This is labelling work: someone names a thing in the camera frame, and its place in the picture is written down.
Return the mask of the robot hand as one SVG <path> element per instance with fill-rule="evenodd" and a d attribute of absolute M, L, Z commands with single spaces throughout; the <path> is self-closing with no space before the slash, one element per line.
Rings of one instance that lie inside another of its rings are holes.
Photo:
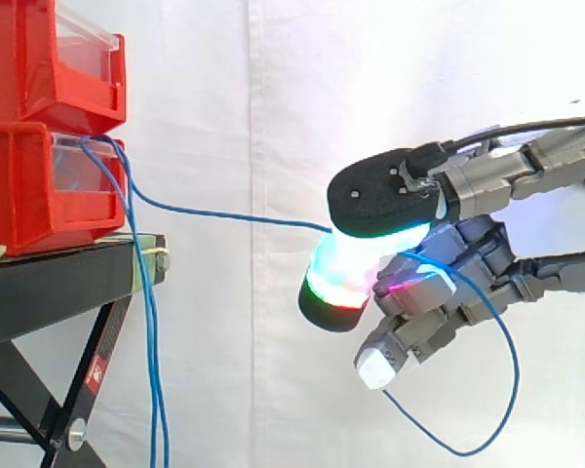
<path fill-rule="evenodd" d="M 357 352 L 358 376 L 386 387 L 464 327 L 547 292 L 585 293 L 585 251 L 522 258 L 496 214 L 515 200 L 585 183 L 585 117 L 493 128 L 370 156 L 327 190 L 331 230 L 298 294 L 305 318 L 355 329 L 382 320 Z"/>

